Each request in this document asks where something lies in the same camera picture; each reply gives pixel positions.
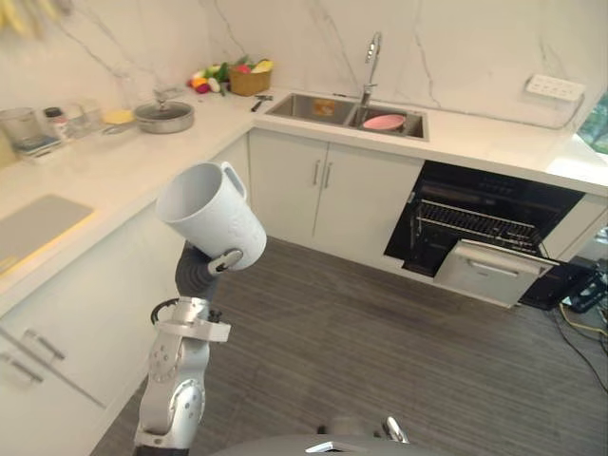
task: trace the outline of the gray floor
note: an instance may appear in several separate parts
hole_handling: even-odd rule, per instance
[[[608,401],[550,313],[505,311],[272,241],[215,301],[233,324],[214,346],[191,455],[336,414],[370,431],[392,414],[410,440],[455,455],[608,454]],[[566,334],[608,378],[599,344]],[[131,454],[141,391],[94,456]]]

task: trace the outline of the pink bowl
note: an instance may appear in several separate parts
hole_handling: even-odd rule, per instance
[[[370,130],[394,130],[403,125],[405,121],[406,118],[399,114],[387,114],[386,116],[368,119],[363,123],[363,126]]]

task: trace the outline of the marble backsplash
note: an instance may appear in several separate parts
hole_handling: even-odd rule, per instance
[[[0,109],[81,97],[105,108],[134,104],[151,99],[154,86],[183,84],[211,59],[206,14],[197,0],[73,5],[68,17],[46,26],[41,40],[12,30],[0,34]]]
[[[576,127],[606,89],[608,0],[74,0],[44,40],[0,34],[0,108],[92,97],[149,99],[197,68],[244,53],[275,60],[273,85],[358,95],[376,30],[372,98]],[[583,83],[584,101],[523,91],[542,73]]]
[[[608,81],[606,0],[201,0],[214,60],[276,61],[273,84],[359,94],[376,30],[372,98],[576,127]],[[585,99],[523,91],[534,73],[583,83]]]

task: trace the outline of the white countertop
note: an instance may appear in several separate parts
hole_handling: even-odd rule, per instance
[[[91,135],[44,163],[21,161],[0,170],[0,218],[51,193],[95,210],[84,223],[0,275],[0,316],[150,204],[172,176],[194,162],[212,159],[254,126],[608,197],[608,160],[562,132],[424,110],[429,141],[408,140],[265,115],[289,91],[269,93],[275,101],[265,103],[256,114],[250,112],[254,98],[189,93],[183,99],[196,110],[189,130],[174,135],[149,135],[137,129],[116,136]]]

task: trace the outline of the open dishwasher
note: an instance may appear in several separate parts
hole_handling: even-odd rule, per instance
[[[426,161],[385,255],[433,282],[510,306],[557,305],[594,271],[548,257],[542,240],[578,191]]]

